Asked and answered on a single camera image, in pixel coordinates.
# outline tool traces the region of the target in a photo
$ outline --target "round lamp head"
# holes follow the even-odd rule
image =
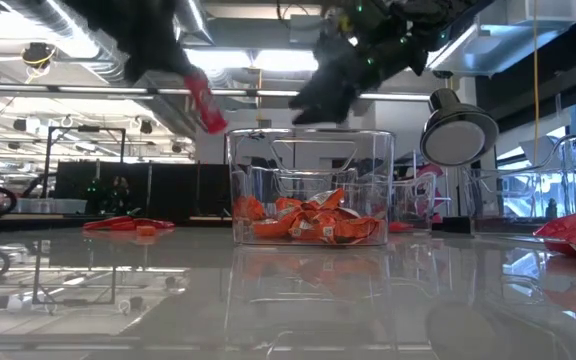
[[[495,146],[497,122],[482,109],[462,104],[450,89],[430,96],[433,114],[421,135],[421,153],[433,164],[461,166],[479,160]]]

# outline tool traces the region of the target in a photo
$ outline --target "glossy table surface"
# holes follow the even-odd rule
[[[576,259],[532,239],[231,236],[0,234],[0,360],[576,359]]]

